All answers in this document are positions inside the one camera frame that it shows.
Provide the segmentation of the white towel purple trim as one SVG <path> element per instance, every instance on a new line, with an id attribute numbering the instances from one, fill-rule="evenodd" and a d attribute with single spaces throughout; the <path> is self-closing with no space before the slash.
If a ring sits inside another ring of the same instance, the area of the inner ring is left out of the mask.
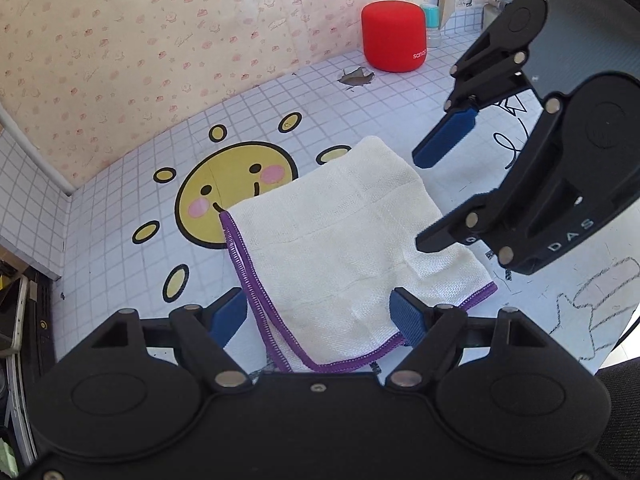
<path id="1" fill-rule="evenodd" d="M 266 351 L 282 372 L 359 370 L 401 346 L 390 294 L 469 309 L 496 284 L 473 253 L 416 248 L 442 214 L 381 139 L 242 200 L 220 223 Z"/>

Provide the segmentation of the teal capped white bottle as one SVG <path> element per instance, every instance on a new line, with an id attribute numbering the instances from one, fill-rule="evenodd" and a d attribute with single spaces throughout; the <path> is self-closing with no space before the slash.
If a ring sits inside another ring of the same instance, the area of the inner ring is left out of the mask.
<path id="1" fill-rule="evenodd" d="M 426 46 L 429 49 L 438 48 L 442 43 L 439 8 L 436 4 L 424 2 L 421 9 L 425 18 Z"/>

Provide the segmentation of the red cylindrical speaker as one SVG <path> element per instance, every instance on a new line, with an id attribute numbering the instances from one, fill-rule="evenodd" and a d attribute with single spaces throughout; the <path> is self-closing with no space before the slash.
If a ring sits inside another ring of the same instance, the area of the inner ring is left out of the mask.
<path id="1" fill-rule="evenodd" d="M 417 70 L 426 59 L 425 15 L 409 1 L 368 3 L 360 16 L 362 50 L 367 62 L 387 73 Z"/>

